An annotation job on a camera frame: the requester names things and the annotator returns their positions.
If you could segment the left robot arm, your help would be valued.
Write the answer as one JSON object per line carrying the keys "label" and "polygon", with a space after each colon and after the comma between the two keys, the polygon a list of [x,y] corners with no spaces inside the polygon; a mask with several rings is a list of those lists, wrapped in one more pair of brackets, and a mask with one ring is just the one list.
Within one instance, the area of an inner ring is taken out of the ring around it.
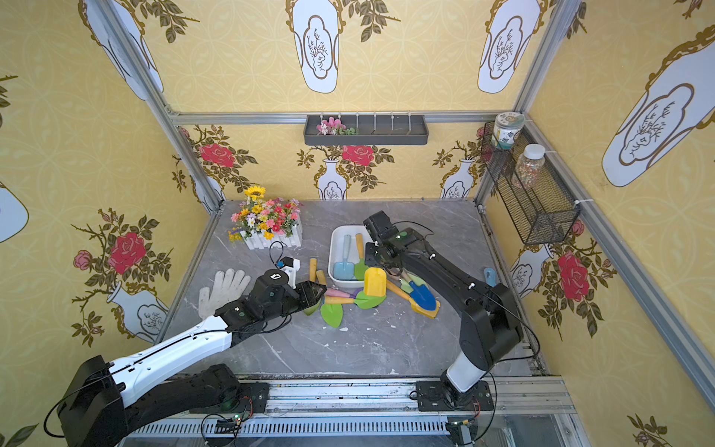
{"label": "left robot arm", "polygon": [[201,322],[124,358],[102,356],[80,365],[52,408],[70,446],[115,446],[146,425],[188,410],[240,403],[245,387],[225,364],[177,378],[186,368],[266,331],[268,323],[317,305],[327,292],[315,281],[296,282],[269,269],[252,280],[243,271],[216,273],[199,292]]}

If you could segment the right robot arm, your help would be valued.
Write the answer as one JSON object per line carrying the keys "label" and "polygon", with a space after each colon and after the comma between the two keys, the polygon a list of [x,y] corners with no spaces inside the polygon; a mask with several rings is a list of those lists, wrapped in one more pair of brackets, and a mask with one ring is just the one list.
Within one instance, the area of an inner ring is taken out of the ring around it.
{"label": "right robot arm", "polygon": [[478,383],[495,365],[511,361],[508,354],[524,337],[514,292],[499,283],[491,286],[467,274],[408,227],[398,229],[385,212],[376,212],[363,225],[367,265],[395,273],[413,273],[445,299],[460,316],[460,353],[441,376],[445,404],[457,409],[471,404]]}

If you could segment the light blue trowel white handle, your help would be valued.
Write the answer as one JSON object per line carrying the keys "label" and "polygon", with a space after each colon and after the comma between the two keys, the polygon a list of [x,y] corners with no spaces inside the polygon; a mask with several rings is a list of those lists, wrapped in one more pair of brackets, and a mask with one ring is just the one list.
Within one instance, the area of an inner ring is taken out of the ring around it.
{"label": "light blue trowel white handle", "polygon": [[349,261],[350,250],[353,245],[352,236],[345,235],[343,242],[342,258],[333,267],[333,277],[338,280],[348,281],[354,279],[354,264]]}

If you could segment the blue trowel pale wooden handle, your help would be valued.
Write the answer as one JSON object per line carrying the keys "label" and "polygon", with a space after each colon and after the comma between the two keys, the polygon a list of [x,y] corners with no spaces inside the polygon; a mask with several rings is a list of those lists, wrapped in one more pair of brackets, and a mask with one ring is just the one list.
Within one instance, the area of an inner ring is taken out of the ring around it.
{"label": "blue trowel pale wooden handle", "polygon": [[[407,273],[407,271],[403,271],[400,275],[407,279]],[[420,309],[431,313],[438,311],[438,301],[426,285],[413,285],[413,293],[409,294],[409,296],[420,307]]]}

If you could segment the green pointed trowel yellow handle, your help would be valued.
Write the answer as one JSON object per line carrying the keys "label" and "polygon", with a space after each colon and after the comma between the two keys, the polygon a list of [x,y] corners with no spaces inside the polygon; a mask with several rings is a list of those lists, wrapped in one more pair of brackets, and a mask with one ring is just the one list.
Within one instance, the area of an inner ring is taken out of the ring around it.
{"label": "green pointed trowel yellow handle", "polygon": [[[309,268],[308,268],[308,280],[318,282],[316,273],[318,272],[318,259],[317,258],[311,258],[309,261]],[[305,313],[307,316],[310,316],[314,313]]]}

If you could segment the yellow plastic scoop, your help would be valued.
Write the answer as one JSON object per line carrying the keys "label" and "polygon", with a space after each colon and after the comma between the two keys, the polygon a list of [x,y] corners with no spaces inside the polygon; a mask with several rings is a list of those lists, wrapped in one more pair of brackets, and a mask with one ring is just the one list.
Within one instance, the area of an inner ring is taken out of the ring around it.
{"label": "yellow plastic scoop", "polygon": [[364,275],[364,292],[372,297],[387,295],[387,273],[378,267],[369,267]]}

